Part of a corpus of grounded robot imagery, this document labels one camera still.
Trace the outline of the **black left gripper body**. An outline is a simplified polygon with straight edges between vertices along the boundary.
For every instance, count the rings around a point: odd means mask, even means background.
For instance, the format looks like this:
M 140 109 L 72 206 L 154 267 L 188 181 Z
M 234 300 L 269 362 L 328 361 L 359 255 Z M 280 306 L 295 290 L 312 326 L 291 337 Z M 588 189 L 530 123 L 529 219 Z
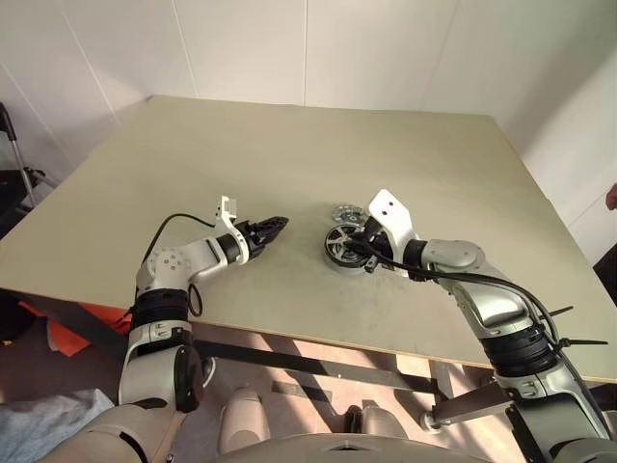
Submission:
M 261 236 L 260 224 L 245 220 L 240 222 L 236 228 L 240 231 L 247 243 L 249 258 L 255 259 L 263 251 L 263 238 Z

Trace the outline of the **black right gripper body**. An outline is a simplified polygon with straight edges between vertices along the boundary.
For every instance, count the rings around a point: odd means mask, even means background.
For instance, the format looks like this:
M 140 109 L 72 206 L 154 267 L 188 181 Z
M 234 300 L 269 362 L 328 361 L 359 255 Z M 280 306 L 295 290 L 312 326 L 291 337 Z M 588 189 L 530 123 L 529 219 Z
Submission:
M 364 268 L 370 258 L 378 258 L 382 267 L 391 268 L 389 264 L 391 247 L 382 225 L 375 218 L 369 217 L 358 235 L 361 235 L 369 245 L 368 251 L 356 251 L 360 256 L 360 268 Z

